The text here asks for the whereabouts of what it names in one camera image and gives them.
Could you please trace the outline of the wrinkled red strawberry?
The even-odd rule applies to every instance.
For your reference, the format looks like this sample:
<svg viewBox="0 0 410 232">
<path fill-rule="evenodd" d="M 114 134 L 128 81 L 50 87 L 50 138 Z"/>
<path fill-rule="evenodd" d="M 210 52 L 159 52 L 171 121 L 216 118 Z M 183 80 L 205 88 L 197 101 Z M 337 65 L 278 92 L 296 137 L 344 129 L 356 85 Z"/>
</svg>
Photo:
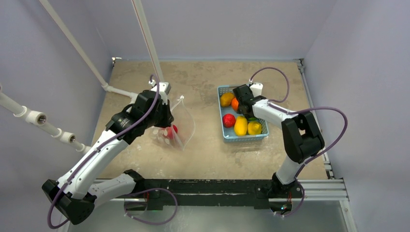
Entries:
<svg viewBox="0 0 410 232">
<path fill-rule="evenodd" d="M 232 114 L 225 114 L 222 117 L 222 124 L 225 128 L 232 128 L 236 123 L 236 117 Z"/>
</svg>

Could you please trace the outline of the orange yellow round fruit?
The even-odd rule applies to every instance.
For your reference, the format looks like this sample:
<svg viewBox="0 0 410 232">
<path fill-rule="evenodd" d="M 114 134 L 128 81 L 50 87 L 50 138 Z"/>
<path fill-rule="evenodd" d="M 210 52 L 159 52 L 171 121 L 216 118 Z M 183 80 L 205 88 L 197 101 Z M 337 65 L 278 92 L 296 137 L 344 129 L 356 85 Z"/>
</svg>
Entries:
<svg viewBox="0 0 410 232">
<path fill-rule="evenodd" d="M 231 105 L 232 100 L 235 98 L 234 94 L 232 92 L 226 92 L 223 93 L 220 96 L 220 106 L 221 107 L 228 107 Z"/>
</svg>

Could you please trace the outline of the clear dotted zip bag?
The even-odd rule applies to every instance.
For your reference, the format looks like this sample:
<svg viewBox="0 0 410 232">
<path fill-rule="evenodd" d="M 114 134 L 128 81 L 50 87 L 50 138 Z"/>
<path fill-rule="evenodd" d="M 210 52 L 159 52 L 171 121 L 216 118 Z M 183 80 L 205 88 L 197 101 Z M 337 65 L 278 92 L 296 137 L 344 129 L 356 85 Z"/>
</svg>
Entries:
<svg viewBox="0 0 410 232">
<path fill-rule="evenodd" d="M 171 126 L 167 128 L 151 127 L 149 137 L 162 147 L 183 151 L 195 133 L 196 125 L 193 116 L 184 103 L 181 95 L 171 103 L 171 113 L 174 117 Z"/>
</svg>

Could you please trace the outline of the smooth red apple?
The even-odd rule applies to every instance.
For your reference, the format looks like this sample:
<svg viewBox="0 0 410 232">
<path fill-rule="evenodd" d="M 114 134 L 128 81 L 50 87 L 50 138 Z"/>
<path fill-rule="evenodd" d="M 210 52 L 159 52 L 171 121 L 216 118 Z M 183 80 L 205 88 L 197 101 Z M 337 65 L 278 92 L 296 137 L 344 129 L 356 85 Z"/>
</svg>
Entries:
<svg viewBox="0 0 410 232">
<path fill-rule="evenodd" d="M 177 135 L 178 129 L 176 125 L 172 125 L 164 129 L 164 137 L 170 140 L 173 140 L 175 135 Z"/>
</svg>

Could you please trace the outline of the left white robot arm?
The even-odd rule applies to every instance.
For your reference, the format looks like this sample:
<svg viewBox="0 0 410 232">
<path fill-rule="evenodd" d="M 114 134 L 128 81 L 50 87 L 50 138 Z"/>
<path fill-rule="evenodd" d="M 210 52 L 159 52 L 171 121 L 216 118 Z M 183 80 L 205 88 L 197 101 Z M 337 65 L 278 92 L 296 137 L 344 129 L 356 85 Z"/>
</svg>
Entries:
<svg viewBox="0 0 410 232">
<path fill-rule="evenodd" d="M 77 225 L 87 219 L 101 204 L 119 196 L 140 197 L 151 190 L 145 179 L 136 171 L 127 170 L 120 176 L 95 184 L 95 179 L 122 150 L 127 148 L 145 130 L 155 126 L 167 128 L 174 118 L 164 90 L 144 90 L 136 102 L 126 105 L 114 114 L 106 129 L 81 160 L 57 181 L 47 180 L 42 189 L 51 206 L 47 214 L 49 228 L 57 229 L 51 222 L 54 208 L 67 222 Z"/>
</svg>

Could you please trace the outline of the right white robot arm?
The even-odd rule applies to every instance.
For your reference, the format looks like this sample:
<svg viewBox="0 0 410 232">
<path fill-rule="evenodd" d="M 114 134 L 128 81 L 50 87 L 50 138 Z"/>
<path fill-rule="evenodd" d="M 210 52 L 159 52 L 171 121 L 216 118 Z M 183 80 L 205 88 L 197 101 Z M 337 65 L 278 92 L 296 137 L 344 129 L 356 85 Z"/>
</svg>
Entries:
<svg viewBox="0 0 410 232">
<path fill-rule="evenodd" d="M 251 88 L 241 85 L 233 89 L 239 102 L 238 113 L 246 118 L 255 117 L 269 122 L 282 131 L 287 157 L 273 174 L 271 190 L 284 196 L 296 181 L 297 173 L 305 160 L 312 158 L 324 148 L 324 139 L 310 110 L 298 113 L 271 103 L 266 97 L 254 96 Z"/>
</svg>

